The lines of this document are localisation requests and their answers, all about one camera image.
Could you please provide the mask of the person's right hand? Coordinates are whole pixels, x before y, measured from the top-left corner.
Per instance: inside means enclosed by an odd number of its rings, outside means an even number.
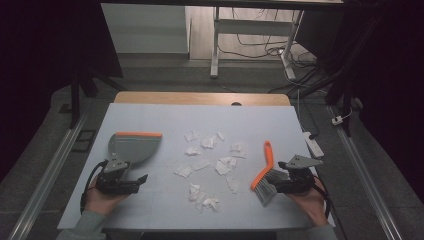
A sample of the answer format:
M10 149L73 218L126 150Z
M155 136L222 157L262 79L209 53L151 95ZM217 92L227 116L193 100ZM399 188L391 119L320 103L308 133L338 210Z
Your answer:
M302 194L288 194L288 197L303 210L314 227L329 224L325 214L324 197L316 189L312 188Z

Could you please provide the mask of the white desk frame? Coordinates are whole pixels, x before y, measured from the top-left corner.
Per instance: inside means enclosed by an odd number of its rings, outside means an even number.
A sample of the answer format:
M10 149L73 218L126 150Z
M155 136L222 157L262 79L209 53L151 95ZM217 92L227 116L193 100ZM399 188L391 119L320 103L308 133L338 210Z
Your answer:
M287 38L287 44L283 50L279 50L281 62L284 67L284 73L288 80L296 78L291 63L289 61L289 54L291 47L295 40L295 36L302 18L303 12L301 10L293 11L293 19L290 22L279 21L257 21L257 20L236 20L236 19L221 19L220 8L214 8L213 22L213 48L211 56L210 77L218 77L218 42L220 34L242 34L242 35L268 35L268 36L281 36Z

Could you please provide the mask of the black rectangular floor frame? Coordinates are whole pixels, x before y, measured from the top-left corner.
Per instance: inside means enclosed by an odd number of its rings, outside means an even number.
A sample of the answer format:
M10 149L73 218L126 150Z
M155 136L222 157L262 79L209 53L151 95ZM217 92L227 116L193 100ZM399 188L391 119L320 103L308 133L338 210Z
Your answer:
M96 130L81 130L71 151L76 153L88 153L94 144L96 133Z

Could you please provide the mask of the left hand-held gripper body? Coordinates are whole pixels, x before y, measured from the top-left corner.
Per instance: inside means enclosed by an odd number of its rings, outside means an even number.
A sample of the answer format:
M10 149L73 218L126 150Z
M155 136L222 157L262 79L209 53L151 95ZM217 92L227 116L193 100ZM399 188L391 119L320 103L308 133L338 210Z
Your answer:
M117 159L105 160L97 176L95 187L105 195L131 195L139 191L140 180L126 180L130 163Z

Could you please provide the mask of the person's left hand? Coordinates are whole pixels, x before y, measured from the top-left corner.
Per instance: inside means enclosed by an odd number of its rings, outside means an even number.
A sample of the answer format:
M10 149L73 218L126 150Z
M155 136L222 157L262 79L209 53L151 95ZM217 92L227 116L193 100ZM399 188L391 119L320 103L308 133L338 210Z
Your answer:
M94 178L89 185L84 210L108 216L127 195L105 195L96 188L96 181L97 178Z

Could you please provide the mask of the grey cabinet panel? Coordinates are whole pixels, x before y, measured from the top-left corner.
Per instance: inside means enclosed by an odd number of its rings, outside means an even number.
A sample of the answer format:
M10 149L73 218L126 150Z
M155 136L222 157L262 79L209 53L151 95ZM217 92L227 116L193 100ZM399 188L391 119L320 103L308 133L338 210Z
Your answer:
M115 50L125 54L187 54L184 6L101 4Z

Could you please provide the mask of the black stand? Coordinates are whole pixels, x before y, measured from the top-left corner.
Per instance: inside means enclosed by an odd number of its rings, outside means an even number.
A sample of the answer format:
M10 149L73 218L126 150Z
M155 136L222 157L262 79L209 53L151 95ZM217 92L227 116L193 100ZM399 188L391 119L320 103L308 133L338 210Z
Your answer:
M63 106L61 112L71 114L70 129L74 129L81 118L80 113L80 91L87 97L96 97L99 90L94 83L95 79L99 79L106 85L117 90L118 92L126 91L126 88L121 84L117 83L111 77L106 76L99 70L93 67L83 67L74 71L71 75L71 103L70 106Z
M341 107L341 120L338 126L342 128L344 133L350 137L350 116L352 114L352 97L353 97L353 84L355 80L355 69L352 64L346 64L335 75L334 82L329 92L325 96L327 105L335 106L339 100L342 101Z

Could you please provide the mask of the white power strip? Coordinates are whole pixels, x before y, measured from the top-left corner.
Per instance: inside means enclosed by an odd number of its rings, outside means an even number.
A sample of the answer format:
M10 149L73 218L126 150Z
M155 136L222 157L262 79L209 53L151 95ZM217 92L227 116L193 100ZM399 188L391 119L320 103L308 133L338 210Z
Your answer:
M312 153L312 155L315 158L323 157L324 152L322 151L322 149L320 148L320 146L318 145L316 140L311 138L312 134L310 132L304 132L303 136L304 136L305 142L306 142L310 152Z

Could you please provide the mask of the metal floor rail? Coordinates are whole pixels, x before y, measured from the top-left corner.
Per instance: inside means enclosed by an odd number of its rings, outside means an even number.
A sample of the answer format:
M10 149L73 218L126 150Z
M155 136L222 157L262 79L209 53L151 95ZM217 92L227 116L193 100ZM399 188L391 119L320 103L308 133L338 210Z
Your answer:
M66 132L7 240L26 240L87 117L88 114L83 113Z
M367 195L368 201L377 217L387 240L404 240L401 229L391 214L388 205L381 195L378 187L365 164L365 158L360 153L357 144L352 137L339 125L333 126L348 155L358 179Z

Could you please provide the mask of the dark curtain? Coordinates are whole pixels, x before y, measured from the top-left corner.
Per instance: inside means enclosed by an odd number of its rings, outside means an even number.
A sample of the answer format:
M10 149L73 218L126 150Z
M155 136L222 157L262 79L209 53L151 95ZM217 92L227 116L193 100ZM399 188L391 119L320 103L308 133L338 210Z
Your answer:
M120 77L103 0L0 0L0 181L78 76Z
M424 0L347 0L306 11L296 41L336 76L326 102L363 104L360 119L424 201Z

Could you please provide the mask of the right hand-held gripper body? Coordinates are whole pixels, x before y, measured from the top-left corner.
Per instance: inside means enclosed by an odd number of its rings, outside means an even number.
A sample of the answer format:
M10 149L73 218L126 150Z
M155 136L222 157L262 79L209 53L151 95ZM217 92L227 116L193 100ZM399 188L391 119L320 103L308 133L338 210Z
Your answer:
M309 191L315 180L311 167L322 165L322 160L312 159L300 155L295 155L287 163L288 181L290 182L288 194L299 194Z

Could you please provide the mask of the orange brush with grey bristles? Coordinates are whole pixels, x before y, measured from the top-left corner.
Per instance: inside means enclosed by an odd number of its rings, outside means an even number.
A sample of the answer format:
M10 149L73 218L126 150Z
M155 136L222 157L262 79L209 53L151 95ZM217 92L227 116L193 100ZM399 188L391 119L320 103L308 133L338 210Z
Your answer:
M264 143L265 167L256 175L250 185L260 203L266 207L277 194L275 185L288 179L288 174L274 168L272 145L269 141Z

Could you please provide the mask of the pile of white paper scraps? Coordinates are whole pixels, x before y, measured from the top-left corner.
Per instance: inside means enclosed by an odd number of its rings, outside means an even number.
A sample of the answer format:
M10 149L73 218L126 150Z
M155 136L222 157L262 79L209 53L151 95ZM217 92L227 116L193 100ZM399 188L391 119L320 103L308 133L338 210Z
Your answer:
M247 192L249 144L230 139L222 132L201 136L195 131L185 135L189 146L170 174L185 184L184 197L192 211L219 212Z

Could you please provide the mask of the grey dustpan with orange edge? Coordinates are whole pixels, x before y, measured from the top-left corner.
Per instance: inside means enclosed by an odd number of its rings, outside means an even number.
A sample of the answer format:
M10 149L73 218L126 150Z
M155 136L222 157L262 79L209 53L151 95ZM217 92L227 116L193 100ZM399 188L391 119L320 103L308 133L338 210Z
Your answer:
M141 163L155 154L161 140L161 133L116 132L109 140L108 151L113 159Z

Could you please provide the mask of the wooden table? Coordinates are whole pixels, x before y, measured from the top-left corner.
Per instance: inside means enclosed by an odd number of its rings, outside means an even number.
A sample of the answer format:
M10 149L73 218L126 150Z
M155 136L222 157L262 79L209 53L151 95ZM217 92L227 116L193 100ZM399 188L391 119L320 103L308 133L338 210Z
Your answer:
M114 103L223 106L238 103L241 106L290 106L290 100L284 94L262 93L122 91L116 95Z

